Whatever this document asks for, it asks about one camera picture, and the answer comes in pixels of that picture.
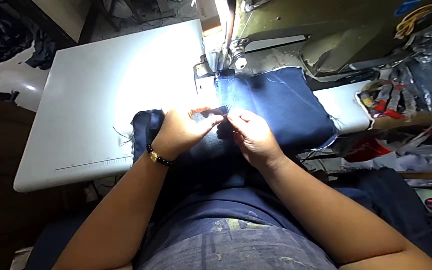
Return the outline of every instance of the industrial sewing machine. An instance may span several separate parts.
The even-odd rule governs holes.
[[[432,24],[431,0],[196,0],[196,6],[216,76],[245,68],[251,42],[300,35],[306,41],[297,57],[307,74],[319,80],[349,75],[404,59],[408,52],[398,48],[413,30],[405,31]]]

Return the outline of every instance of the gold bead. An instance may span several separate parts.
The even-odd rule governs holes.
[[[149,157],[155,163],[156,160],[158,159],[158,154],[155,151],[152,151],[151,153],[149,153]]]

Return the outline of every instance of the pile of fabric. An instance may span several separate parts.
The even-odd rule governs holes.
[[[35,52],[26,64],[42,70],[51,68],[56,44],[31,20],[0,0],[0,63],[30,48],[33,41]]]

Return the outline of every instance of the forearm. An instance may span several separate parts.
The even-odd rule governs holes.
[[[309,175],[287,157],[260,172],[304,228],[339,264],[406,250],[382,219]]]
[[[81,225],[53,269],[105,270],[129,263],[167,171],[144,152]]]

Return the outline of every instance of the hand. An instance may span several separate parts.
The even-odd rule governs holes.
[[[227,119],[236,130],[234,141],[244,158],[256,169],[275,166],[285,158],[268,123],[261,116],[235,109],[227,114]]]
[[[151,144],[159,156],[168,161],[175,160],[178,155],[195,146],[208,132],[223,121],[222,115],[209,115],[208,118],[196,123],[192,115],[210,110],[210,107],[193,109],[170,109],[164,111],[163,125]]]

